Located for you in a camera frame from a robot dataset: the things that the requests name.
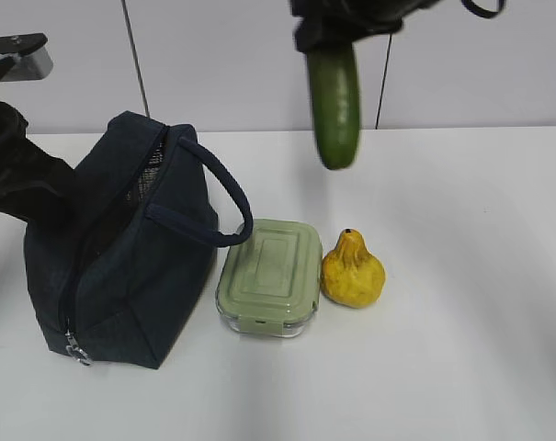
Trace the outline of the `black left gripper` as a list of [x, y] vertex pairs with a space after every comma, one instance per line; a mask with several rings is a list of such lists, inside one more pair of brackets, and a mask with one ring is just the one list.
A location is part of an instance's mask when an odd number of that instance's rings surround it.
[[0, 212], [43, 228], [60, 228], [73, 213], [75, 171], [27, 138], [28, 122], [0, 101]]

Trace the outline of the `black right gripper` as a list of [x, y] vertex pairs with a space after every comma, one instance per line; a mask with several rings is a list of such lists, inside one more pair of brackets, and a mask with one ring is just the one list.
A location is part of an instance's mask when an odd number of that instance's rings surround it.
[[369, 37], [394, 34], [414, 12], [436, 0], [292, 0], [290, 13], [300, 21], [294, 30], [298, 51], [352, 44]]

